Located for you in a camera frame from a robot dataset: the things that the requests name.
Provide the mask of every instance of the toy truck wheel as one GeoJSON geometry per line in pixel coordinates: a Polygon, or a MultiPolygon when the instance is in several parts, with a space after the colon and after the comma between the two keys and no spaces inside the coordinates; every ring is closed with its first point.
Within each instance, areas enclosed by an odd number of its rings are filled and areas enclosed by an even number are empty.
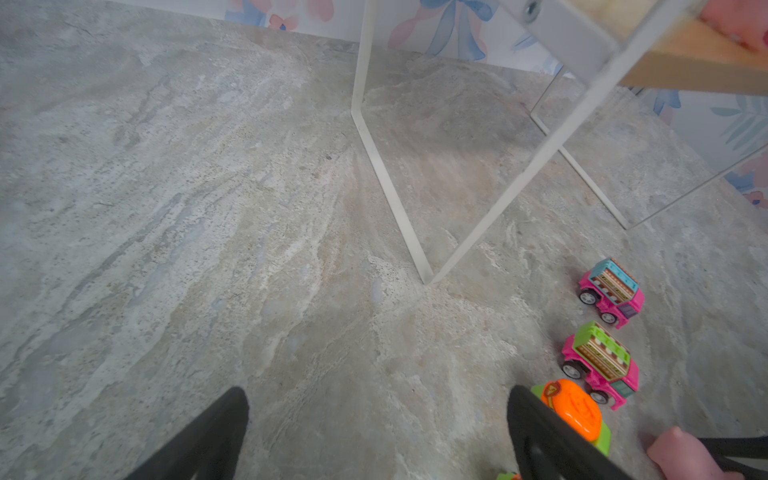
{"type": "Polygon", "coordinates": [[[606,392],[601,392],[600,390],[592,390],[589,392],[589,396],[600,405],[607,405],[610,398],[606,392]]]}
{"type": "Polygon", "coordinates": [[[563,363],[563,373],[571,379],[578,380],[584,376],[584,367],[576,360],[568,360],[563,363]]]}
{"type": "Polygon", "coordinates": [[[613,325],[618,321],[618,318],[613,313],[601,313],[600,318],[608,325],[613,325]]]}
{"type": "Polygon", "coordinates": [[[587,305],[594,305],[600,301],[600,296],[591,288],[585,288],[578,294],[578,299],[587,305]]]}

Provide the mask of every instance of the blue bow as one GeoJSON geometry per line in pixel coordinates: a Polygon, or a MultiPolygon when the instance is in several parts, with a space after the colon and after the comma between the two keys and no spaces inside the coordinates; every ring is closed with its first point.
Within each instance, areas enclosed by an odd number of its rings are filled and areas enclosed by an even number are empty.
{"type": "Polygon", "coordinates": [[[475,37],[472,35],[472,29],[469,27],[469,13],[472,10],[478,18],[487,22],[493,17],[498,8],[498,0],[420,0],[424,8],[439,8],[448,4],[442,13],[440,23],[435,30],[435,37],[427,48],[427,53],[431,55],[439,54],[448,44],[448,40],[453,35],[453,24],[456,18],[456,3],[460,2],[466,8],[462,8],[461,16],[458,19],[458,57],[462,60],[482,60],[485,53],[480,49],[475,37]]]}

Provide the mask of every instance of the pink toy pig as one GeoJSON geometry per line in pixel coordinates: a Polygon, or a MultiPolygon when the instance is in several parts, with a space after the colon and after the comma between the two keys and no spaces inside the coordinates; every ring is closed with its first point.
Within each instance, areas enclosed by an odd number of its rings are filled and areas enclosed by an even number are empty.
{"type": "Polygon", "coordinates": [[[768,0],[710,0],[701,18],[737,43],[768,51],[768,0]]]}
{"type": "Polygon", "coordinates": [[[667,480],[744,480],[739,472],[723,473],[707,447],[680,427],[659,435],[648,449],[648,456],[667,480]]]}

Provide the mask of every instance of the gray marble floor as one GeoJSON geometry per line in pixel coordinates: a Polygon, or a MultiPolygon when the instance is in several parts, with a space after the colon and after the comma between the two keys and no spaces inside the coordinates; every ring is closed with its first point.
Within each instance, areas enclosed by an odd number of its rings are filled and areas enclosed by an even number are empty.
{"type": "MultiPolygon", "coordinates": [[[[768,430],[766,234],[728,184],[625,232],[556,157],[425,287],[349,116],[354,44],[11,0],[0,51],[2,478],[120,478],[232,385],[238,478],[494,478],[510,387],[561,376],[609,255],[647,296],[611,459],[658,478],[644,443],[672,425],[768,430]]],[[[375,52],[364,112],[435,264],[541,140],[547,80],[375,52]]],[[[587,128],[627,214],[701,172],[652,115],[587,128]]]]}

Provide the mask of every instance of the toy truck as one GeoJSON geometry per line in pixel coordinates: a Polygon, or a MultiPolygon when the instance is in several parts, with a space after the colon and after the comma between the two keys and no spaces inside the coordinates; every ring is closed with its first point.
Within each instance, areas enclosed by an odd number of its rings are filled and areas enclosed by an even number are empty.
{"type": "Polygon", "coordinates": [[[584,274],[578,283],[579,299],[600,310],[600,318],[620,329],[630,318],[640,313],[645,295],[637,282],[616,263],[607,258],[584,274]]]}
{"type": "Polygon", "coordinates": [[[613,410],[637,391],[637,365],[624,348],[597,322],[582,326],[563,346],[563,373],[572,379],[584,378],[592,388],[589,396],[601,405],[612,397],[613,410]]]}
{"type": "Polygon", "coordinates": [[[603,455],[608,455],[611,430],[603,422],[598,406],[581,387],[571,380],[560,379],[546,385],[536,385],[531,391],[584,440],[594,445],[603,455]]]}

